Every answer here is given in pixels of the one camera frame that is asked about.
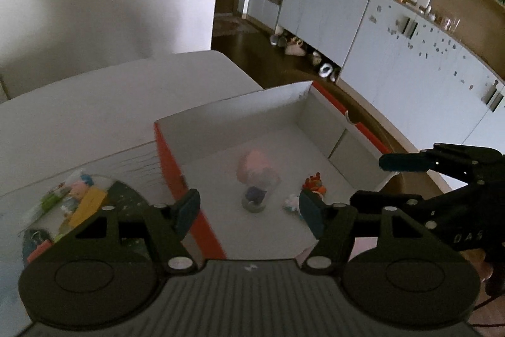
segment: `small toy figure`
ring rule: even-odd
[[[237,179],[248,186],[242,206],[251,213],[259,213],[265,208],[266,200],[280,183],[279,175],[259,150],[251,150],[240,159]]]
[[[321,174],[319,172],[316,173],[315,176],[310,176],[310,178],[305,179],[305,183],[301,187],[303,189],[308,189],[314,193],[317,193],[321,199],[326,194],[326,187],[323,186],[321,181]],[[284,204],[282,206],[285,210],[289,212],[296,212],[299,215],[300,220],[304,220],[300,213],[300,196],[289,195],[289,197],[284,200]]]
[[[317,193],[321,198],[326,194],[326,187],[323,186],[319,172],[317,172],[315,176],[310,176],[310,178],[305,179],[305,183],[301,188],[309,189]]]

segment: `cabinet handle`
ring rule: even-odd
[[[502,103],[502,100],[503,100],[503,95],[501,93],[498,93],[496,98],[494,98],[493,103],[491,103],[491,106],[489,107],[492,112],[494,112],[498,108],[500,103]]]
[[[401,31],[402,35],[405,35],[405,31],[407,30],[408,25],[410,25],[410,18],[407,19],[407,23],[405,24],[405,27],[403,28],[403,31]]]
[[[482,101],[486,105],[488,105],[489,102],[491,102],[491,99],[493,98],[494,94],[496,93],[496,91],[497,91],[497,89],[496,89],[497,84],[498,84],[498,81],[494,81],[493,86],[491,86],[491,89],[489,89],[489,91],[487,92],[487,94],[482,99]]]
[[[411,33],[411,35],[408,37],[409,39],[412,39],[412,36],[413,36],[413,35],[414,35],[414,33],[416,32],[417,25],[419,25],[419,22],[416,22],[416,24],[413,26],[412,33]]]

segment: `white cardboard box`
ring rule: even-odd
[[[316,241],[282,205],[308,176],[321,173],[329,204],[349,203],[356,190],[379,190],[392,176],[378,165],[387,148],[349,123],[345,108],[312,82],[196,107],[157,121],[155,129],[174,197],[188,188],[200,192],[203,216],[192,233],[208,258],[294,258]],[[242,207],[247,186],[236,177],[251,149],[262,151],[281,178],[258,214]]]

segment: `orange toy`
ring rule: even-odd
[[[317,172],[315,176],[310,176],[309,179],[305,179],[305,183],[301,188],[309,189],[320,196],[324,196],[326,194],[326,187],[323,186],[319,172]]]

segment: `rug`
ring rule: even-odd
[[[212,37],[237,35],[238,33],[257,33],[258,30],[245,19],[233,15],[214,16]]]

